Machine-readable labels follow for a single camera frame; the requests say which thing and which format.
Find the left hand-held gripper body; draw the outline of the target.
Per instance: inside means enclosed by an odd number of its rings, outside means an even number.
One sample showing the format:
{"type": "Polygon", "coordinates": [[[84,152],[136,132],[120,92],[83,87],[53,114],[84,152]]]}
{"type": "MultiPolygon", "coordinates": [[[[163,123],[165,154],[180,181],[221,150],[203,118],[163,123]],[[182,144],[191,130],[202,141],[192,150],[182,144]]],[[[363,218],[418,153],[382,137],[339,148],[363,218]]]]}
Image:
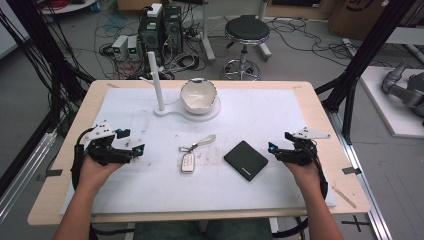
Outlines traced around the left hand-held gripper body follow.
{"type": "Polygon", "coordinates": [[[109,163],[129,163],[132,159],[132,152],[112,146],[112,142],[119,133],[121,130],[113,129],[109,123],[96,124],[87,129],[83,133],[83,138],[88,143],[85,153],[103,166],[109,163]]]}

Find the person's right hand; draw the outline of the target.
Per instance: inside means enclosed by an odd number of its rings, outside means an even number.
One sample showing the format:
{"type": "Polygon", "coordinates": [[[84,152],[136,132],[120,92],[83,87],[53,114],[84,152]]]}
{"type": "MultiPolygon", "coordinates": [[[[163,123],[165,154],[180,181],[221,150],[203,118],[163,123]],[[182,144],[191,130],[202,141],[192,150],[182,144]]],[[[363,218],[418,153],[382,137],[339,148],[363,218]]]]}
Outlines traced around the person's right hand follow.
{"type": "Polygon", "coordinates": [[[293,174],[295,182],[305,198],[311,196],[321,197],[320,178],[315,165],[299,166],[286,163],[285,166],[293,174]]]}

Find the person's left hand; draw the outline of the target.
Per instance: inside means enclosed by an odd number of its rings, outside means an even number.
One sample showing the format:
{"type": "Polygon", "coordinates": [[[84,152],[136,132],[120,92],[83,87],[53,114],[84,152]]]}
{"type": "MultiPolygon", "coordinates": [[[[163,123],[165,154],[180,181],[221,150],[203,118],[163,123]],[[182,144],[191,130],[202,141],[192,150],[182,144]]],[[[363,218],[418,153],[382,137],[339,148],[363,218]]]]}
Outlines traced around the person's left hand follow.
{"type": "Polygon", "coordinates": [[[80,172],[77,192],[96,195],[108,178],[121,167],[122,164],[117,163],[103,166],[86,155],[80,172]]]}

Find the black wallet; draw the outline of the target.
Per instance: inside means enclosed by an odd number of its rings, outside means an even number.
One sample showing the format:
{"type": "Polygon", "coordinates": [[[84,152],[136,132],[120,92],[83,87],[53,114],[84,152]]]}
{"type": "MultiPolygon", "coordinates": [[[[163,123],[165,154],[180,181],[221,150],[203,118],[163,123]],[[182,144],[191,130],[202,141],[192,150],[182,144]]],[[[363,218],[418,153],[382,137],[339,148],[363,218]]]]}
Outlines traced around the black wallet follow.
{"type": "Polygon", "coordinates": [[[224,160],[247,181],[253,180],[268,164],[268,160],[246,141],[241,141],[231,149],[224,160]]]}

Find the thin wooden stick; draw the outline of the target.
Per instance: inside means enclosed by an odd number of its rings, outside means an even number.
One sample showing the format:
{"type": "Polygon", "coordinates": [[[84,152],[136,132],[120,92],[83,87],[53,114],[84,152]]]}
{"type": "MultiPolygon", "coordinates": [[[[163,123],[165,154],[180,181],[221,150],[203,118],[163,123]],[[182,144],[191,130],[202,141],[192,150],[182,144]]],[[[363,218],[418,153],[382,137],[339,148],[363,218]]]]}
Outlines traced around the thin wooden stick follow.
{"type": "Polygon", "coordinates": [[[344,199],[353,209],[357,208],[357,205],[348,198],[347,195],[345,195],[341,190],[336,188],[335,186],[332,186],[332,189],[342,198],[344,199]]]}

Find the white foam mat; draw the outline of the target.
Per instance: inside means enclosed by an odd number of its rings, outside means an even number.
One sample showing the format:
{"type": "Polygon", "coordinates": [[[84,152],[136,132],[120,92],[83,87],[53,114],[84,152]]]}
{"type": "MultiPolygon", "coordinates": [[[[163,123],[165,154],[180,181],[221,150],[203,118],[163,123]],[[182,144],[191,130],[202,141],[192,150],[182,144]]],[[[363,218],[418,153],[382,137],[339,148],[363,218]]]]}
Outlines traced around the white foam mat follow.
{"type": "Polygon", "coordinates": [[[305,206],[290,171],[267,150],[268,143],[291,148],[285,132],[306,125],[295,94],[282,89],[221,89],[220,113],[206,122],[178,115],[159,117],[152,89],[114,88],[107,91],[98,122],[130,129],[129,137],[114,141],[116,148],[144,144],[144,154],[124,165],[97,194],[95,214],[177,213],[220,210],[295,209],[305,206]],[[183,154],[208,135],[213,143],[197,147],[195,168],[181,172],[183,154]],[[268,164],[247,181],[224,156],[246,141],[268,164]]]}

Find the white ceramic bowl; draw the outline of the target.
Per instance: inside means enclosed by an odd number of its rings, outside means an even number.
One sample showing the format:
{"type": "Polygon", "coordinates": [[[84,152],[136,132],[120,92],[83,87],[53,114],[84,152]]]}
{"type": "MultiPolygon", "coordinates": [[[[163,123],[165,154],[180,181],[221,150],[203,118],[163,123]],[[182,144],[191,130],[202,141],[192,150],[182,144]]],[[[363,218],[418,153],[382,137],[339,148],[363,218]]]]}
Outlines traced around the white ceramic bowl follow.
{"type": "Polygon", "coordinates": [[[206,79],[195,78],[187,81],[180,91],[183,107],[191,114],[201,115],[210,112],[217,99],[215,85],[206,79]]]}

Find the small white power unit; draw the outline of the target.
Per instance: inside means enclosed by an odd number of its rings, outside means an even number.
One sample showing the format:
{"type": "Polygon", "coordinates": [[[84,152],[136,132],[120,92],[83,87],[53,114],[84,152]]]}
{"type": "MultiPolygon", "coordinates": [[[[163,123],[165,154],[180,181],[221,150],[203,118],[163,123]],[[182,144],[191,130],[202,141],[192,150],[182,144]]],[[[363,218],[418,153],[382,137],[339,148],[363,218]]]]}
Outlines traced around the small white power unit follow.
{"type": "Polygon", "coordinates": [[[128,55],[131,61],[140,60],[139,46],[138,46],[138,40],[136,36],[128,37],[127,49],[128,49],[128,55]]]}
{"type": "Polygon", "coordinates": [[[119,36],[112,44],[112,50],[116,60],[126,60],[128,57],[128,37],[126,35],[119,36]]]}

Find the black tape cross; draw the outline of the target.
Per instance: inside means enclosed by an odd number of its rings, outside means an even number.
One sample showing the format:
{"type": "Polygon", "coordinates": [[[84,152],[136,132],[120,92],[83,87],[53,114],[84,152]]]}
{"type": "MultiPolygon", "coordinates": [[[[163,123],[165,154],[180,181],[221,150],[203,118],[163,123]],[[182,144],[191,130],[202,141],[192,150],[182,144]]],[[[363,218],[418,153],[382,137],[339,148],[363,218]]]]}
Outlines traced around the black tape cross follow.
{"type": "Polygon", "coordinates": [[[369,222],[365,222],[365,221],[359,221],[356,215],[352,216],[351,220],[342,220],[341,223],[343,225],[353,225],[356,227],[358,232],[362,232],[363,231],[363,227],[370,226],[369,222]]]}

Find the white desk leg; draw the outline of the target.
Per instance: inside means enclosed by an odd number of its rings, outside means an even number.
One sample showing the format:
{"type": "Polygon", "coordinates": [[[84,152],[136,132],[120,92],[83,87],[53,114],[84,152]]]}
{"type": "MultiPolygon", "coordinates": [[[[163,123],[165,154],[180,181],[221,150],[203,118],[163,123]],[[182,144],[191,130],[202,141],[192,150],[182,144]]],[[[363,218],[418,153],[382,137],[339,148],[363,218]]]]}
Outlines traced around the white desk leg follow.
{"type": "Polygon", "coordinates": [[[200,37],[207,61],[212,63],[215,61],[216,57],[208,36],[208,4],[209,0],[202,0],[202,32],[200,37]]]}
{"type": "MultiPolygon", "coordinates": [[[[258,19],[261,20],[261,21],[264,20],[268,2],[269,2],[269,0],[260,0],[259,10],[258,10],[258,19]]],[[[260,48],[261,52],[263,53],[265,60],[268,60],[272,56],[272,54],[271,54],[269,48],[267,47],[266,43],[261,43],[259,45],[259,48],[260,48]]]]}

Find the black computer tower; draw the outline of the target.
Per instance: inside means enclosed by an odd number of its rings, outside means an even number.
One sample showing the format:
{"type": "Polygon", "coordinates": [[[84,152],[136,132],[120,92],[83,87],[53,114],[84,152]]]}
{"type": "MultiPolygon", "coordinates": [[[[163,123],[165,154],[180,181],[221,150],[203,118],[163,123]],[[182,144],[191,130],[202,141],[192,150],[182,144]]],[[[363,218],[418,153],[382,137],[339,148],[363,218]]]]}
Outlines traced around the black computer tower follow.
{"type": "Polygon", "coordinates": [[[148,7],[140,20],[139,38],[144,51],[153,51],[158,65],[163,64],[162,47],[164,44],[163,6],[153,3],[148,7]]]}
{"type": "Polygon", "coordinates": [[[183,51],[183,43],[180,6],[168,6],[165,9],[164,26],[169,50],[173,53],[181,53],[183,51]]]}

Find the black round stool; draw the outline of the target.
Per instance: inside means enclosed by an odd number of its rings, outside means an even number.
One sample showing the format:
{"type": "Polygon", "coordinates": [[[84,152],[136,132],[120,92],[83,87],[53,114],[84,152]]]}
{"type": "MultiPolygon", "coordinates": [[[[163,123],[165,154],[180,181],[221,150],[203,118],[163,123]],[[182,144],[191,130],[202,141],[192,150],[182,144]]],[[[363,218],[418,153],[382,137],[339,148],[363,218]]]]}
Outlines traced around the black round stool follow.
{"type": "Polygon", "coordinates": [[[247,59],[248,47],[265,43],[269,35],[269,27],[254,15],[242,15],[228,21],[225,25],[225,36],[230,40],[227,48],[237,43],[242,45],[242,49],[238,59],[224,65],[222,76],[229,80],[260,80],[259,67],[247,59]]]}

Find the round white table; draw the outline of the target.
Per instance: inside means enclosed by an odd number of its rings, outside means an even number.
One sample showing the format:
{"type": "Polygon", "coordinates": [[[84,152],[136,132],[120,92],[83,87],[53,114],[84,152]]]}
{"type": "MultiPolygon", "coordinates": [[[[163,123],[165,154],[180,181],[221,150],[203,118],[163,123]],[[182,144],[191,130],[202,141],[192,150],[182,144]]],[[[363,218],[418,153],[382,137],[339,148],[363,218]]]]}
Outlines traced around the round white table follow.
{"type": "Polygon", "coordinates": [[[46,15],[70,13],[86,8],[95,13],[101,10],[98,0],[84,0],[83,3],[73,3],[72,0],[45,0],[40,7],[41,12],[46,15]]]}

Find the white stand with post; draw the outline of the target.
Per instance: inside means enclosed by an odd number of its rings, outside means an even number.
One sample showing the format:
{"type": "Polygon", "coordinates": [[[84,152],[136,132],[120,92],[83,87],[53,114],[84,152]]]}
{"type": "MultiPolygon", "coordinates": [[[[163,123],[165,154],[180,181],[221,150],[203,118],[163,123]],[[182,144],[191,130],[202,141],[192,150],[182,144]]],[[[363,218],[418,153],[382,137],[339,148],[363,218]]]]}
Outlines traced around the white stand with post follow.
{"type": "Polygon", "coordinates": [[[156,99],[158,103],[158,105],[154,108],[154,112],[157,116],[165,117],[169,115],[180,115],[183,118],[193,122],[206,122],[206,121],[212,120],[220,113],[221,101],[220,101],[220,98],[218,97],[218,91],[217,91],[217,99],[216,99],[215,105],[213,106],[212,110],[206,114],[195,115],[195,114],[189,113],[187,110],[184,109],[182,100],[180,99],[180,91],[183,86],[179,90],[179,95],[176,101],[172,103],[165,103],[163,93],[162,93],[161,81],[159,79],[159,70],[156,63],[155,53],[152,51],[149,51],[147,53],[147,56],[148,56],[150,74],[152,76],[152,79],[147,80],[145,78],[142,78],[142,80],[154,86],[155,95],[156,95],[156,99]]]}

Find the black metal frame post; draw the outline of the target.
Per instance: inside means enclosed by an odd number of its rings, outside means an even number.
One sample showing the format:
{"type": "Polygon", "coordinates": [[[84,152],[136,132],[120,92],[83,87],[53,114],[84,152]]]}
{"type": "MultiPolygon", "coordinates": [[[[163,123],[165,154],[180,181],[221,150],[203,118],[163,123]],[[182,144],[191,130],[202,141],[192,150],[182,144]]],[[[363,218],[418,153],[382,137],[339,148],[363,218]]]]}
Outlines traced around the black metal frame post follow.
{"type": "Polygon", "coordinates": [[[340,104],[345,102],[341,133],[349,145],[352,144],[351,123],[357,83],[414,2],[415,0],[389,0],[346,69],[334,80],[315,89],[317,95],[331,90],[329,96],[322,101],[324,109],[331,113],[337,113],[340,104]]]}
{"type": "Polygon", "coordinates": [[[51,132],[60,122],[60,113],[70,108],[71,103],[80,104],[88,85],[95,81],[78,61],[69,62],[52,35],[54,29],[48,27],[44,14],[36,0],[5,0],[18,22],[28,33],[25,40],[19,30],[0,8],[0,24],[9,33],[18,48],[28,59],[41,83],[48,91],[49,111],[33,132],[17,157],[0,177],[0,198],[11,188],[17,174],[23,169],[30,152],[46,132],[51,132]]]}

